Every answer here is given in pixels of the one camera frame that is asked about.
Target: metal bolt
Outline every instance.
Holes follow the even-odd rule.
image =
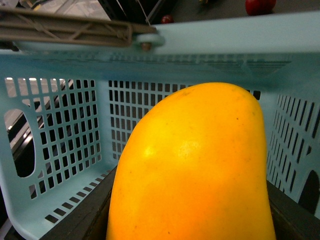
[[[144,52],[149,52],[151,50],[152,44],[151,42],[143,42],[141,43],[141,48]]]

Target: gray plastic bar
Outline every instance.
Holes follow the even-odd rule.
[[[156,32],[154,27],[130,22],[0,7],[0,41],[128,47],[133,34]]]

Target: red fruit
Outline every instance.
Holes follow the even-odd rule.
[[[162,24],[172,24],[174,22],[174,18],[171,15],[165,15],[161,19]]]
[[[270,14],[276,0],[245,0],[245,10],[250,16]]]

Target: mango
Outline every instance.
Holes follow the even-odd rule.
[[[264,119],[228,83],[179,90],[134,128],[118,163],[107,240],[274,240]]]

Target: plastic crate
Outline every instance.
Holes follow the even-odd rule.
[[[236,84],[259,100],[267,179],[296,202],[308,199],[320,218],[319,22],[315,11],[159,25],[165,44],[150,52],[32,42],[17,43],[24,53],[1,51],[0,186],[13,226],[26,239],[43,236],[116,166],[139,119],[169,94],[204,82]],[[60,79],[73,85],[61,89]],[[33,136],[34,170],[25,177],[7,138],[12,109]]]

